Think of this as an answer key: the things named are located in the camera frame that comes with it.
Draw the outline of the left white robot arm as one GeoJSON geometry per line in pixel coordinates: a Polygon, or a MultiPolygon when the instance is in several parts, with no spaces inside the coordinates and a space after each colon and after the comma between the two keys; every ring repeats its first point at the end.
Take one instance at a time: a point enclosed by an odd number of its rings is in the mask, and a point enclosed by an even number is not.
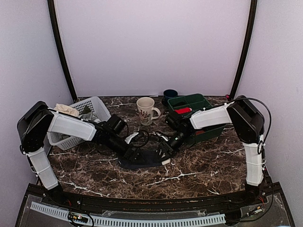
{"type": "Polygon", "coordinates": [[[60,184],[44,149],[47,133],[56,132],[102,144],[121,157],[136,153],[135,147],[119,137],[109,121],[89,122],[51,109],[42,101],[18,121],[17,130],[21,153],[27,156],[44,188],[50,190],[48,198],[56,206],[63,206],[67,196],[58,189],[60,184]]]}

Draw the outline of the navy underwear white waistband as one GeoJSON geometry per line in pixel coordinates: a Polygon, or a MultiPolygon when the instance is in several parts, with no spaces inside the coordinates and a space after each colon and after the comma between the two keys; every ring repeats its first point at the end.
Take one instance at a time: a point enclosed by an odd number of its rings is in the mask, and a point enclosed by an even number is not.
{"type": "Polygon", "coordinates": [[[170,162],[170,156],[158,157],[156,151],[142,151],[137,159],[129,160],[124,157],[118,157],[118,162],[125,169],[140,169],[163,166],[170,162]]]}

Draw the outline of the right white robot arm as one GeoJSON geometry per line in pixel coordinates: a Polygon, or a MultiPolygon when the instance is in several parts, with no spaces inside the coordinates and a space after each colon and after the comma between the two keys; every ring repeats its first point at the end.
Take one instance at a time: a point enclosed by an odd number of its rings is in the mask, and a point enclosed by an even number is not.
{"type": "Polygon", "coordinates": [[[166,117],[166,121],[176,132],[170,139],[159,144],[156,150],[157,159],[163,162],[171,158],[184,141],[197,130],[221,124],[232,124],[245,150],[246,183],[259,186],[264,178],[266,163],[264,146],[269,131],[264,129],[265,118],[254,106],[254,101],[254,98],[239,96],[230,102],[204,107],[186,115],[171,112],[166,117]]]}

